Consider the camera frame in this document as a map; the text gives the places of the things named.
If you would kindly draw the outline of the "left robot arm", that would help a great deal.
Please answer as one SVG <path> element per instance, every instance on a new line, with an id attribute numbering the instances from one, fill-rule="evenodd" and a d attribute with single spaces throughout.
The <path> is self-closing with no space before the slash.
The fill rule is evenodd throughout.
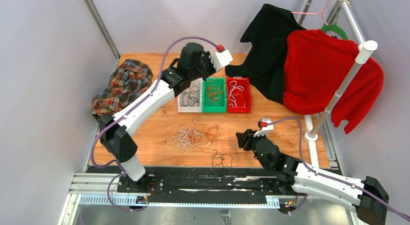
<path id="1" fill-rule="evenodd" d="M 158 79 L 136 100 L 114 115 L 99 119 L 96 137 L 114 157 L 122 174 L 130 180 L 130 187 L 137 193 L 148 187 L 146 170 L 137 156 L 137 144 L 133 135 L 140 126 L 164 104 L 176 98 L 193 81 L 203 80 L 220 71 L 232 61 L 232 55 L 223 46 L 215 52 L 205 51 L 198 43 L 187 43 L 167 68 L 159 71 Z"/>

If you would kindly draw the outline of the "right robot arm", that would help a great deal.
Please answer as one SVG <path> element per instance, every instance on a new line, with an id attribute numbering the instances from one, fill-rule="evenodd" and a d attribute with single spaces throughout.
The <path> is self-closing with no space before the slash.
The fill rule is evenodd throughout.
<path id="1" fill-rule="evenodd" d="M 389 195 L 374 177 L 354 179 L 305 164 L 301 159 L 280 152 L 266 136 L 247 129 L 236 133 L 239 148 L 251 151 L 261 166 L 276 177 L 277 190 L 320 197 L 352 210 L 369 225 L 384 225 Z"/>

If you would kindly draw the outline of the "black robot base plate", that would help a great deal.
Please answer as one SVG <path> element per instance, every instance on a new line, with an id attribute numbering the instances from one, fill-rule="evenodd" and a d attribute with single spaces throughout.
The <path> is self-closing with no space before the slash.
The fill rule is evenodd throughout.
<path id="1" fill-rule="evenodd" d="M 137 183 L 120 177 L 117 191 L 181 204 L 262 204 L 267 196 L 301 202 L 305 197 L 272 172 L 238 167 L 146 167 L 146 175 Z"/>

